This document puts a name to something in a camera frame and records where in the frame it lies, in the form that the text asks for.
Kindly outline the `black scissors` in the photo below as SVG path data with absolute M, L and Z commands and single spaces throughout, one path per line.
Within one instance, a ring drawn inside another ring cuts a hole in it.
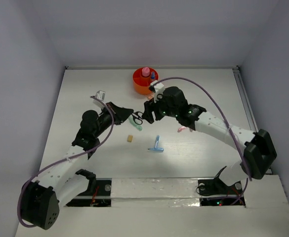
M 134 120 L 137 124 L 142 125 L 142 123 L 143 123 L 143 119 L 142 119 L 143 113 L 142 113 L 142 112 L 140 112 L 140 111 L 133 112 L 133 113 L 131 114 L 131 116 L 133 117 L 133 120 Z

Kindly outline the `tan eraser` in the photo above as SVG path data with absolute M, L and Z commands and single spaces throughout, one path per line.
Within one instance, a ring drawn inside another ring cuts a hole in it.
M 132 140 L 133 140 L 133 136 L 132 136 L 132 135 L 129 135 L 129 136 L 127 137 L 127 141 L 128 141 L 128 142 L 132 142 Z

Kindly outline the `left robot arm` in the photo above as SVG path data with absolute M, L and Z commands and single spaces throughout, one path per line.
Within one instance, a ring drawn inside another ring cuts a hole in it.
M 86 169 L 90 157 L 104 144 L 99 136 L 114 125 L 124 123 L 133 109 L 118 107 L 112 102 L 102 105 L 101 113 L 83 113 L 80 128 L 67 153 L 31 177 L 22 187 L 17 205 L 18 220 L 26 228 L 48 230 L 55 223 L 60 209 L 78 194 L 95 191 L 96 175 Z

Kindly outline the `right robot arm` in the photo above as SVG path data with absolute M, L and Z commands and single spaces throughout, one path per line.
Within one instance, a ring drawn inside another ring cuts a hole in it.
M 207 134 L 239 152 L 241 159 L 225 166 L 212 179 L 199 180 L 198 190 L 203 196 L 226 194 L 231 187 L 246 178 L 260 180 L 277 157 L 270 134 L 229 125 L 205 108 L 190 104 L 176 86 L 156 87 L 154 98 L 144 103 L 143 119 L 148 123 L 164 117 L 175 118 L 182 126 Z

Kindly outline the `orange round organizer container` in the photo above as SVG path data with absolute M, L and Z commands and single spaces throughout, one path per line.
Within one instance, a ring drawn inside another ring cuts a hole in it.
M 134 90 L 138 94 L 149 95 L 152 93 L 152 91 L 149 89 L 149 86 L 152 83 L 151 78 L 150 78 L 151 75 L 149 77 L 143 77 L 141 75 L 142 68 L 137 69 L 132 75 L 133 87 L 134 87 Z M 150 68 L 150 72 L 155 72 L 156 80 L 158 80 L 159 79 L 158 72 L 151 67 L 149 68 Z

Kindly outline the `green highlighter pen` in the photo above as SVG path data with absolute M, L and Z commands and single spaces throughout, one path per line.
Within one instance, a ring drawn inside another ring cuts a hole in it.
M 140 125 L 140 124 L 137 124 L 134 120 L 133 120 L 133 117 L 132 116 L 130 116 L 129 118 L 128 118 L 128 120 L 129 120 L 129 122 L 138 130 L 138 131 L 142 131 L 142 125 Z

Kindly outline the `pink pen lower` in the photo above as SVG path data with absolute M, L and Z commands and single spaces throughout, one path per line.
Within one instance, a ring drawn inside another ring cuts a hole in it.
M 182 126 L 182 127 L 180 127 L 180 128 L 177 130 L 177 132 L 181 132 L 181 131 L 185 130 L 186 128 L 187 128 L 187 127 Z

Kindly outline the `blue pen flat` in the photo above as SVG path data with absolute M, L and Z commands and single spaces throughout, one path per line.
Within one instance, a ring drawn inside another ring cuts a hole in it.
M 163 152 L 164 148 L 149 148 L 148 150 L 150 150 L 152 152 Z

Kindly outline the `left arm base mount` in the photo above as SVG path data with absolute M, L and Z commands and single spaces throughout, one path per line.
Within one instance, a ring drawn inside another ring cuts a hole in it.
M 112 179 L 97 179 L 95 184 L 74 197 L 67 207 L 111 207 Z

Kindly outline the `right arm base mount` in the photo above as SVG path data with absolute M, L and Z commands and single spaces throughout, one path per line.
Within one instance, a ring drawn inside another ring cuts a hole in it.
M 245 206 L 243 186 L 240 181 L 226 186 L 219 179 L 199 179 L 196 193 L 201 206 Z

